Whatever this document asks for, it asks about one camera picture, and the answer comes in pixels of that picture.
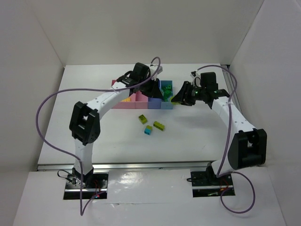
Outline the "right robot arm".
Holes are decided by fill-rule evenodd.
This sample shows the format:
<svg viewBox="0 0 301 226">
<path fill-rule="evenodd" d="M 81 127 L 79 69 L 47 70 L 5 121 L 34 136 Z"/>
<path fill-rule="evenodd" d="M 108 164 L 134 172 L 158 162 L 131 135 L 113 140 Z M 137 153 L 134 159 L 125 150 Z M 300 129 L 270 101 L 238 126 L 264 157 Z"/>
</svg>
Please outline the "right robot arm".
<svg viewBox="0 0 301 226">
<path fill-rule="evenodd" d="M 263 165 L 266 161 L 266 131 L 257 129 L 234 106 L 231 95 L 219 88 L 214 72 L 197 74 L 193 71 L 191 76 L 193 80 L 185 81 L 171 101 L 185 106 L 203 101 L 228 128 L 221 160 L 208 164 L 204 176 L 192 178 L 191 182 L 216 186 L 228 173 Z"/>
</svg>

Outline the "long yellow lego brick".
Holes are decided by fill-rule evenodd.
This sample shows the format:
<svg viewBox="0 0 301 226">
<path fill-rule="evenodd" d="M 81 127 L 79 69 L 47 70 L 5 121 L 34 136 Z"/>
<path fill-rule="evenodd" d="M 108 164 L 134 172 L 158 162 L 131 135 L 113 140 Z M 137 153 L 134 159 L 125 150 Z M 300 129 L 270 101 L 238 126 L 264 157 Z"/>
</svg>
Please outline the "long yellow lego brick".
<svg viewBox="0 0 301 226">
<path fill-rule="evenodd" d="M 121 102 L 131 102 L 131 97 L 125 98 Z"/>
</svg>

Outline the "dark green lego plate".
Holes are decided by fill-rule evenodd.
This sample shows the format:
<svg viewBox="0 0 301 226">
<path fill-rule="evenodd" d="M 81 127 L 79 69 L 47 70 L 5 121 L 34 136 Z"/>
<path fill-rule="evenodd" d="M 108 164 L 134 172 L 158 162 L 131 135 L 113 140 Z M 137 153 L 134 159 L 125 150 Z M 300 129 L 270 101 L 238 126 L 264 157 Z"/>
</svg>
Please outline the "dark green lego plate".
<svg viewBox="0 0 301 226">
<path fill-rule="evenodd" d="M 163 100 L 168 101 L 168 99 L 172 96 L 172 91 L 165 90 L 163 91 Z"/>
</svg>

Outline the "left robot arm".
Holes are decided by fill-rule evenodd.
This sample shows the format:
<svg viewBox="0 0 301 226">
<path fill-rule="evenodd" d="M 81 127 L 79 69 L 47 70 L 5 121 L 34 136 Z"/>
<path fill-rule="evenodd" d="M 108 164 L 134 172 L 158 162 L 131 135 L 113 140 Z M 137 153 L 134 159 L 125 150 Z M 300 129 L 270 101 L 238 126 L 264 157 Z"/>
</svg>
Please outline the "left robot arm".
<svg viewBox="0 0 301 226">
<path fill-rule="evenodd" d="M 89 183 L 93 175 L 92 150 L 101 132 L 101 118 L 119 102 L 139 91 L 147 97 L 162 99 L 157 78 L 162 71 L 160 65 L 136 63 L 133 70 L 117 78 L 109 92 L 87 103 L 79 101 L 74 105 L 69 129 L 77 158 L 72 173 L 83 184 Z"/>
</svg>

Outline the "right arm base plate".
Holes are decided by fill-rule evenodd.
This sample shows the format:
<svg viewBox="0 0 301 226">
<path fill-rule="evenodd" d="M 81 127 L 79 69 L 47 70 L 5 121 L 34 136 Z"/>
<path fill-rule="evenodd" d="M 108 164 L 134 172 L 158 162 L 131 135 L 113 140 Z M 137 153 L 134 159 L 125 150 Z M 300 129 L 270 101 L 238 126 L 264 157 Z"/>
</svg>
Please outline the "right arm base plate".
<svg viewBox="0 0 301 226">
<path fill-rule="evenodd" d="M 206 171 L 191 171 L 190 177 L 186 179 L 192 185 L 192 194 L 197 197 L 235 196 L 233 180 L 230 175 L 217 178 Z"/>
</svg>

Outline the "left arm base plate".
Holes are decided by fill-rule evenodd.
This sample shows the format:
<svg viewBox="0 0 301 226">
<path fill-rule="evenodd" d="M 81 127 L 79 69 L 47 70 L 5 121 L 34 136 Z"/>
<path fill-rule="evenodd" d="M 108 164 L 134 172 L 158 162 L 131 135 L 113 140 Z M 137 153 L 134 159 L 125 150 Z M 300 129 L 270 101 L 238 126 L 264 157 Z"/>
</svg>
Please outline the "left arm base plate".
<svg viewBox="0 0 301 226">
<path fill-rule="evenodd" d="M 80 193 L 80 180 L 73 174 L 66 170 L 58 170 L 58 177 L 65 180 L 64 200 L 79 200 Z M 107 199 L 107 187 L 108 187 L 108 172 L 94 173 L 89 181 L 83 185 L 82 199 L 89 200 L 93 195 L 97 196 L 95 199 Z"/>
</svg>

